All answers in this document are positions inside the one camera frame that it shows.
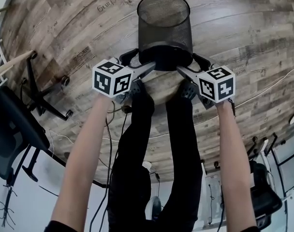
black mesh wastebasket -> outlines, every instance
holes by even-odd
[[[192,63],[190,7],[185,0],[141,0],[137,6],[139,60],[156,70]]]

forearm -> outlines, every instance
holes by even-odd
[[[250,195],[250,166],[231,104],[217,106],[220,121],[221,184],[228,231],[256,226]]]
[[[83,231],[111,99],[98,95],[71,150],[52,220]]]

black pants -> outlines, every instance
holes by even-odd
[[[202,167],[192,119],[192,103],[178,98],[166,104],[174,162],[174,183],[170,198],[156,222],[146,221],[150,199],[150,176],[142,167],[150,134],[153,103],[133,100],[132,123],[122,135],[113,166],[108,200],[110,232],[191,232],[197,220]]]

black sleeve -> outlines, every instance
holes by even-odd
[[[73,230],[69,226],[57,222],[57,221],[50,221],[48,226],[45,228],[44,232],[77,232],[76,230]]]
[[[260,232],[258,227],[250,227],[247,228],[246,230],[243,230],[242,232]]]

wooden floor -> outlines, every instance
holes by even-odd
[[[1,31],[7,58],[36,50],[39,55],[33,66],[40,88],[65,74],[71,78],[69,86],[48,101],[64,114],[72,109],[73,117],[64,122],[49,113],[36,116],[50,142],[48,130],[75,141],[96,97],[91,89],[92,66],[138,46],[139,1],[12,0]],[[235,72],[236,105],[258,95],[294,68],[294,0],[187,1],[191,7],[193,51],[211,56]],[[8,74],[9,85],[16,92],[26,74],[25,64]],[[144,81],[157,105],[146,160],[152,162],[161,181],[169,181],[174,174],[163,103],[176,90],[181,76],[176,72],[153,72]],[[293,112],[294,72],[264,95],[236,109],[246,148],[250,148],[253,136],[272,139],[276,132],[278,142],[288,139],[294,134],[294,125],[288,124]],[[219,121],[213,118],[216,114],[215,108],[206,111],[197,98],[193,100],[197,143],[208,171],[219,160]],[[120,138],[124,117],[121,111],[116,112],[110,124],[113,139]],[[72,144],[65,137],[51,135],[55,154],[66,160],[64,155],[71,151]],[[117,145],[114,141],[114,153]],[[103,140],[100,158],[108,164],[107,139]],[[104,182],[106,174],[107,168],[100,163],[95,179]]]

